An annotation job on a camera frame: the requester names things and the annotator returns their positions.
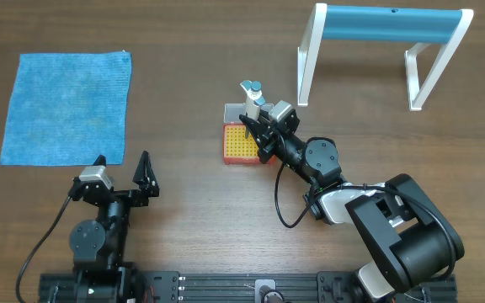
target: blue bar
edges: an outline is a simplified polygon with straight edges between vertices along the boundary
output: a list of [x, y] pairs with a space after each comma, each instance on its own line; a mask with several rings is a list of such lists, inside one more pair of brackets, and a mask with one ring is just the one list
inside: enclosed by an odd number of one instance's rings
[[461, 10], [327, 6], [323, 40], [448, 43]]

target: wooden tabletop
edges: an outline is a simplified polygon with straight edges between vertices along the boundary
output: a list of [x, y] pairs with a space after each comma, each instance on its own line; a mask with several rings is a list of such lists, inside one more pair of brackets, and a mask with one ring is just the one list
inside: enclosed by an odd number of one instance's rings
[[[141, 151], [151, 153], [161, 196], [133, 210], [125, 260], [143, 270], [185, 273], [316, 273], [370, 261], [353, 226], [307, 215], [292, 230], [274, 211], [274, 166], [222, 161], [225, 103], [259, 80], [270, 102], [296, 104], [296, 47], [314, 2], [0, 1], [0, 151], [19, 54], [129, 51], [133, 75], [125, 161], [108, 167], [117, 189]], [[461, 302], [485, 301], [485, 1], [340, 0], [334, 4], [472, 8], [465, 39], [421, 112], [409, 112], [403, 43], [322, 43], [308, 108], [296, 108], [305, 140], [336, 141], [344, 176], [377, 183], [414, 177], [461, 235]], [[437, 47], [419, 58], [427, 73]], [[80, 167], [0, 166], [0, 301], [16, 301], [19, 269], [66, 197]], [[286, 171], [280, 203], [288, 221], [307, 186]], [[22, 283], [36, 298], [41, 273], [68, 273], [71, 229], [96, 209], [72, 202]]]

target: blue towel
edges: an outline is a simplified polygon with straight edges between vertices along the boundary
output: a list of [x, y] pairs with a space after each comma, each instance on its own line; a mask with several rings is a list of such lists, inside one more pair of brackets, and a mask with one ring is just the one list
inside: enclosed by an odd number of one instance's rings
[[21, 55], [1, 165], [121, 164], [131, 72], [124, 51]]

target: yellow grid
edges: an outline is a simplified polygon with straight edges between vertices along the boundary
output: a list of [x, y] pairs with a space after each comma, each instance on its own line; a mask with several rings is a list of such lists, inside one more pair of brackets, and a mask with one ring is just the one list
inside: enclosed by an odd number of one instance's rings
[[258, 146], [252, 135], [244, 137], [244, 125], [227, 125], [224, 131], [224, 155], [226, 157], [257, 157]]

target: white frame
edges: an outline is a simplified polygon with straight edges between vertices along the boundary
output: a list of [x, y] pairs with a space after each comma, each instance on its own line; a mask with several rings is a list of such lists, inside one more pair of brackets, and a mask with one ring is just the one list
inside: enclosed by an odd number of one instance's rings
[[[431, 67], [422, 87], [418, 84], [417, 55], [430, 44], [417, 43], [405, 52], [409, 110], [419, 111], [422, 109], [426, 98], [434, 88], [437, 80], [439, 80], [452, 55], [454, 55], [467, 29], [469, 29], [473, 15], [472, 9], [461, 10], [461, 19], [458, 26], [454, 29], [448, 43], [441, 46], [434, 65]], [[301, 45], [297, 49], [297, 104], [299, 106], [308, 106], [308, 95], [312, 86], [313, 73], [316, 68], [317, 54], [319, 53], [326, 18], [327, 4], [316, 3], [302, 36]]]

